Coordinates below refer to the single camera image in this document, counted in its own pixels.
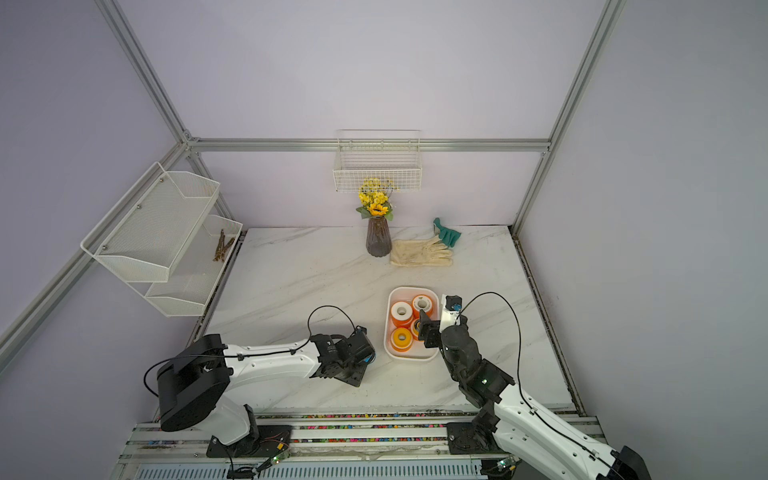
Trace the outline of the small black yellow tape roll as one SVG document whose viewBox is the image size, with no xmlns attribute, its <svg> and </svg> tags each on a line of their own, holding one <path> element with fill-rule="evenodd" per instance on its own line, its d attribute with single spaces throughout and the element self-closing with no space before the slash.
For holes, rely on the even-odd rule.
<svg viewBox="0 0 768 480">
<path fill-rule="evenodd" d="M 414 320 L 410 325 L 410 330 L 411 330 L 412 337 L 415 341 L 420 340 L 420 329 L 421 329 L 421 321 Z"/>
</svg>

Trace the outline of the yellow sealing tape roll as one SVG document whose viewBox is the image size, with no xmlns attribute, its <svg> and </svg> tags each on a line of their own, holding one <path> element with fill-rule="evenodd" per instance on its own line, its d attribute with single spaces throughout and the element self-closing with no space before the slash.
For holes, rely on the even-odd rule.
<svg viewBox="0 0 768 480">
<path fill-rule="evenodd" d="M 413 335 L 408 328 L 398 327 L 394 329 L 389 337 L 391 348 L 397 353 L 404 353 L 411 349 L 413 345 Z"/>
</svg>

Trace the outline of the orange sealing tape roll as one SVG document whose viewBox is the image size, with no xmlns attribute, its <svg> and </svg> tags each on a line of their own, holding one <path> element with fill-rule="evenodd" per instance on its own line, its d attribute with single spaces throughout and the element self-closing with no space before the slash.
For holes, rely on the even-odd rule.
<svg viewBox="0 0 768 480">
<path fill-rule="evenodd" d="M 396 328 L 409 328 L 414 320 L 412 305 L 405 301 L 398 301 L 391 305 L 390 320 Z"/>
<path fill-rule="evenodd" d="M 430 318 L 434 310 L 434 303 L 429 295 L 417 295 L 411 301 L 413 318 L 419 319 L 422 315 Z"/>
</svg>

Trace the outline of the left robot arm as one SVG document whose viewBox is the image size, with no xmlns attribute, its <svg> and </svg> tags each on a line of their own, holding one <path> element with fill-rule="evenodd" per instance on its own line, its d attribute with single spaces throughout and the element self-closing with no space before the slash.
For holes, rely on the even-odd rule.
<svg viewBox="0 0 768 480">
<path fill-rule="evenodd" d="M 260 347 L 227 344 L 220 335 L 207 334 L 158 365 L 160 428 L 197 429 L 236 456 L 276 450 L 291 428 L 259 427 L 253 408 L 234 402 L 230 391 L 282 378 L 332 379 L 358 388 L 375 358 L 362 326 L 348 336 L 312 334 L 303 342 Z"/>
</svg>

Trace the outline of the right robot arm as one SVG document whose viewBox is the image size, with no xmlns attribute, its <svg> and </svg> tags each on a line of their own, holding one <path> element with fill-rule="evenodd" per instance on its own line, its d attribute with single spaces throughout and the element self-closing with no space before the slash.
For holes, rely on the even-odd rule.
<svg viewBox="0 0 768 480">
<path fill-rule="evenodd" d="M 419 338 L 437 348 L 451 378 L 478 413 L 475 430 L 549 479 L 649 479 L 644 459 L 582 433 L 534 400 L 512 375 L 482 357 L 457 312 L 446 322 L 420 314 Z"/>
</svg>

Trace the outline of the white storage box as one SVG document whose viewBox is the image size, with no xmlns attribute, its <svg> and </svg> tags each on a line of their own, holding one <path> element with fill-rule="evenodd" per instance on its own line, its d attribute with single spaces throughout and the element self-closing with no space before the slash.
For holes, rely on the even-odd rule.
<svg viewBox="0 0 768 480">
<path fill-rule="evenodd" d="M 420 315 L 438 320 L 438 297 L 432 290 L 402 286 L 391 291 L 388 297 L 383 345 L 385 352 L 394 360 L 428 362 L 436 355 L 419 339 Z"/>
</svg>

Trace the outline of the cream cotton glove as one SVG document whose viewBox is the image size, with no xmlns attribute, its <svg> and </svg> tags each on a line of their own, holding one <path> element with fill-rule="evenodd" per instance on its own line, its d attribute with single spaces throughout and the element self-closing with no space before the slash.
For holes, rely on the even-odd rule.
<svg viewBox="0 0 768 480">
<path fill-rule="evenodd" d="M 397 267 L 450 267 L 452 251 L 437 237 L 428 240 L 394 240 L 390 263 Z"/>
</svg>

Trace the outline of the purple glass vase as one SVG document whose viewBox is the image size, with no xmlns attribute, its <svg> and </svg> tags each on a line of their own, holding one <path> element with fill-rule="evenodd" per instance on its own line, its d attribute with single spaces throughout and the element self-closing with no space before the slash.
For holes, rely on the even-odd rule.
<svg viewBox="0 0 768 480">
<path fill-rule="evenodd" d="M 385 257 L 392 250 L 392 240 L 388 220 L 385 217 L 368 219 L 366 250 L 376 258 Z"/>
</svg>

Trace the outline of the yellow artificial flowers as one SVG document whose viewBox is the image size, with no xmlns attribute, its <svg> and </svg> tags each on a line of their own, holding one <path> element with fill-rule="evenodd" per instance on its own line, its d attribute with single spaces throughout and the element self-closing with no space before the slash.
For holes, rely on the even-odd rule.
<svg viewBox="0 0 768 480">
<path fill-rule="evenodd" d="M 396 191 L 390 179 L 365 178 L 358 189 L 360 206 L 356 209 L 360 217 L 367 219 L 393 219 L 391 195 Z"/>
</svg>

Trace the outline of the brown sticks bundle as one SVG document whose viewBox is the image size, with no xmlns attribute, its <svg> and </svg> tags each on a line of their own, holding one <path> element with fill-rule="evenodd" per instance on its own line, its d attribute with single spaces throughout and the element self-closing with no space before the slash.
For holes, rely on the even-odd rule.
<svg viewBox="0 0 768 480">
<path fill-rule="evenodd" d="M 223 229 L 220 230 L 219 240 L 214 255 L 215 262 L 225 261 L 229 250 L 235 243 L 235 240 L 235 237 L 230 238 L 225 234 Z"/>
</svg>

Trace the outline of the lower white mesh shelf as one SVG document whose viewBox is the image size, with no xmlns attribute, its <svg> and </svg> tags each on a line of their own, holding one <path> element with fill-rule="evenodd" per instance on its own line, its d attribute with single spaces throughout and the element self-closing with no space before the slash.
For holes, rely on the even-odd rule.
<svg viewBox="0 0 768 480">
<path fill-rule="evenodd" d="M 242 224 L 217 215 L 207 216 L 170 279 L 149 287 L 144 298 L 160 313 L 183 317 L 201 316 L 205 312 L 235 245 L 224 262 L 214 261 L 221 229 L 228 237 L 235 237 L 236 243 Z"/>
</svg>

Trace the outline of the white mesh shelf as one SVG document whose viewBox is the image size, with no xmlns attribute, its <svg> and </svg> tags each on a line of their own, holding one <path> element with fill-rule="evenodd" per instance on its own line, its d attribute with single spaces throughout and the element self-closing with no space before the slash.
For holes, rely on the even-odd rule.
<svg viewBox="0 0 768 480">
<path fill-rule="evenodd" d="M 183 317 L 201 316 L 205 312 L 235 245 L 224 262 L 214 261 L 221 229 L 228 237 L 235 237 L 236 243 L 242 224 L 217 215 L 207 216 L 170 279 L 149 287 L 144 298 L 160 313 Z"/>
<path fill-rule="evenodd" d="M 215 180 L 155 163 L 80 248 L 125 283 L 165 283 L 219 193 Z"/>
</svg>

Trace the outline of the upper white mesh shelf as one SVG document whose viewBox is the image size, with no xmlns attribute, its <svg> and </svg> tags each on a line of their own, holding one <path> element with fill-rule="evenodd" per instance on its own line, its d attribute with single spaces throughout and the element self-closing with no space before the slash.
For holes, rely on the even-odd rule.
<svg viewBox="0 0 768 480">
<path fill-rule="evenodd" d="M 155 163 L 80 248 L 125 283 L 165 283 L 219 193 L 215 180 Z"/>
</svg>

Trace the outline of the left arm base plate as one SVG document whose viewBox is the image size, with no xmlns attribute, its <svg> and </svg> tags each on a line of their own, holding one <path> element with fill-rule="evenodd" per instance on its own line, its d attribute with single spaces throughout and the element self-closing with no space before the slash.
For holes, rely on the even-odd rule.
<svg viewBox="0 0 768 480">
<path fill-rule="evenodd" d="M 259 426 L 251 407 L 245 405 L 244 409 L 249 421 L 249 432 L 242 439 L 228 446 L 211 436 L 206 456 L 208 458 L 273 458 L 286 453 L 293 427 L 272 424 Z"/>
</svg>

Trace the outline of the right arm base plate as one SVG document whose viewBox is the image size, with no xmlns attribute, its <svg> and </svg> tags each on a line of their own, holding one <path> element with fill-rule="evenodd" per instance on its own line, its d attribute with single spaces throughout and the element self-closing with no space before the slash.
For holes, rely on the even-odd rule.
<svg viewBox="0 0 768 480">
<path fill-rule="evenodd" d="M 494 413 L 494 404 L 488 402 L 467 422 L 446 424 L 447 445 L 451 455 L 502 454 L 494 434 L 499 417 Z"/>
</svg>

